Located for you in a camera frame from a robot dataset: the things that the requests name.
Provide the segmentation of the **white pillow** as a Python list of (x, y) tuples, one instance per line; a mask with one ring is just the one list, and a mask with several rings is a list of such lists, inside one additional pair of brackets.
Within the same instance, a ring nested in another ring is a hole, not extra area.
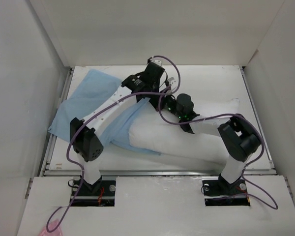
[(163, 169), (219, 172), (224, 168), (228, 152), (221, 138), (186, 133), (180, 126), (166, 123), (162, 117), (177, 121), (169, 112), (158, 114), (150, 103), (146, 103), (131, 123), (128, 131), (130, 145), (149, 151), (141, 154), (140, 159)]

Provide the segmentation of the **light blue pillowcase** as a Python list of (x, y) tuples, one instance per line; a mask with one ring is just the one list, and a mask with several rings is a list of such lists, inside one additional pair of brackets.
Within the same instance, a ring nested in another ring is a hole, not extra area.
[[(99, 70), (91, 69), (87, 73), (72, 95), (66, 100), (65, 109), (68, 111), (69, 120), (69, 136), (66, 142), (70, 142), (71, 120), (73, 118), (82, 119), (94, 112), (115, 93), (120, 85), (121, 80), (119, 78)], [(129, 140), (130, 126), (149, 105), (149, 99), (144, 98), (125, 110), (99, 137), (102, 145), (107, 147), (110, 144), (114, 144), (120, 148), (138, 153), (159, 155), (159, 152), (150, 149), (134, 147)]]

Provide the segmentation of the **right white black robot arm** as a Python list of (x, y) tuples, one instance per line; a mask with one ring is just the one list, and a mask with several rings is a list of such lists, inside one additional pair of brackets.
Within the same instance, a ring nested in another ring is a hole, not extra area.
[(217, 180), (203, 182), (204, 194), (209, 197), (231, 196), (241, 192), (241, 176), (249, 157), (257, 151), (262, 140), (255, 127), (240, 114), (221, 114), (212, 118), (194, 112), (194, 103), (185, 93), (177, 97), (163, 95), (158, 111), (167, 110), (179, 119), (177, 125), (190, 134), (208, 134), (221, 138), (229, 154)]

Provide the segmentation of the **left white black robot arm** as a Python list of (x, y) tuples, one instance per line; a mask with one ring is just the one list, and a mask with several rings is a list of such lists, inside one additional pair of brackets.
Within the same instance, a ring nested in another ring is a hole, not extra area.
[(160, 80), (165, 69), (162, 61), (152, 59), (144, 71), (130, 75), (95, 111), (70, 122), (70, 144), (79, 154), (82, 166), (80, 185), (90, 195), (99, 192), (99, 156), (108, 142), (108, 131), (117, 131), (146, 102), (158, 102)]

